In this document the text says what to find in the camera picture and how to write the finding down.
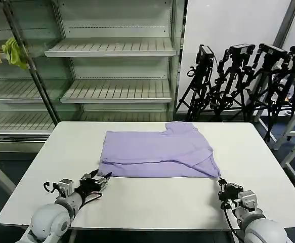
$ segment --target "white wall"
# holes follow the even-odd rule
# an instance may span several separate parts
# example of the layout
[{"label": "white wall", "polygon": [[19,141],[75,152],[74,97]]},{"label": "white wall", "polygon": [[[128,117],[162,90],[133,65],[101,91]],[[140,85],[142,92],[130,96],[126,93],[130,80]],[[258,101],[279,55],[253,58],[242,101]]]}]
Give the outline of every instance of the white wall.
[{"label": "white wall", "polygon": [[[218,61],[232,45],[272,44],[289,3],[290,0],[188,0],[178,100],[191,82],[186,73],[195,65],[200,44],[210,46]],[[212,80],[217,76],[214,66]]]}]

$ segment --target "camera tripod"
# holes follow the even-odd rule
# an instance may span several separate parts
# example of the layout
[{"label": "camera tripod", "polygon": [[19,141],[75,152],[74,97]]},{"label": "camera tripod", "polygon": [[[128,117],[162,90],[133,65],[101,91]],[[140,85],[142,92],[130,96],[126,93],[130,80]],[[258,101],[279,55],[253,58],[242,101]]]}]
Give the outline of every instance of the camera tripod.
[{"label": "camera tripod", "polygon": [[[193,77],[190,85],[185,91],[182,98],[179,100],[179,104],[176,108],[176,112],[180,106],[184,104],[188,107],[188,112],[185,118],[186,122],[198,120],[200,111],[208,106],[208,102],[205,99],[205,95],[208,89],[211,89],[210,78],[213,72],[214,53],[208,46],[200,45],[199,52],[196,57],[196,68],[191,66],[187,75]],[[190,91],[193,91],[190,104],[185,102],[185,98]]]}]

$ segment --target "white table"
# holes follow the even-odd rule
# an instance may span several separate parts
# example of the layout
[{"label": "white table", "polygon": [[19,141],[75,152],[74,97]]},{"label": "white table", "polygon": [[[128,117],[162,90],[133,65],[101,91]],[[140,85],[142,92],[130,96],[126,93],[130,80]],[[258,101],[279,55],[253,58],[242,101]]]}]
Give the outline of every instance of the white table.
[{"label": "white table", "polygon": [[[253,125],[194,125],[213,147],[223,178],[253,190],[267,218],[295,227],[295,188]],[[44,182],[68,178],[77,186],[98,168],[108,130],[163,131],[165,123],[59,123],[0,212],[0,224],[29,225],[34,211],[57,196],[43,189]],[[228,230],[218,191],[207,178],[112,177],[103,197],[83,207],[71,228]]]}]

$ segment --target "gray floor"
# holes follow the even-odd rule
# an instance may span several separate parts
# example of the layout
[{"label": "gray floor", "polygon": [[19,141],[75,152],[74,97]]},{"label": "gray floor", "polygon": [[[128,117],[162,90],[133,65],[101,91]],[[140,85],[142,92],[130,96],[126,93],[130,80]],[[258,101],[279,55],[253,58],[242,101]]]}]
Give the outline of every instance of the gray floor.
[{"label": "gray floor", "polygon": [[[261,135],[264,134],[264,129],[255,124]],[[279,137],[284,129],[285,124],[276,124],[273,128],[273,134]],[[275,152],[276,158],[281,161],[286,154],[294,146],[295,139],[287,142],[283,147]],[[26,154],[0,154],[0,168],[17,184],[28,169],[33,155]],[[8,200],[8,195],[0,188],[0,210]],[[286,205],[287,210],[292,210],[292,205]],[[23,234],[22,229],[17,227],[7,227],[0,225],[0,242],[11,243],[20,239]],[[289,237],[295,243],[295,228],[287,229]],[[137,231],[81,231],[76,242],[90,241],[103,241],[103,242],[116,242],[126,241],[127,243],[150,243],[150,242],[200,242],[200,243],[227,243],[229,236],[224,232],[137,232]]]}]

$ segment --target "lavender t-shirt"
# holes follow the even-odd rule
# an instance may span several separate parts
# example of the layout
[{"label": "lavender t-shirt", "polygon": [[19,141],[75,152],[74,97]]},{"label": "lavender t-shirt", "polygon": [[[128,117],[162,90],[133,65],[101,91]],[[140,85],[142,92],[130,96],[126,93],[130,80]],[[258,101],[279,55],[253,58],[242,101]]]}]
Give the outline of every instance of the lavender t-shirt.
[{"label": "lavender t-shirt", "polygon": [[107,131],[99,175],[218,178],[213,149],[191,123],[174,121],[164,132]]}]

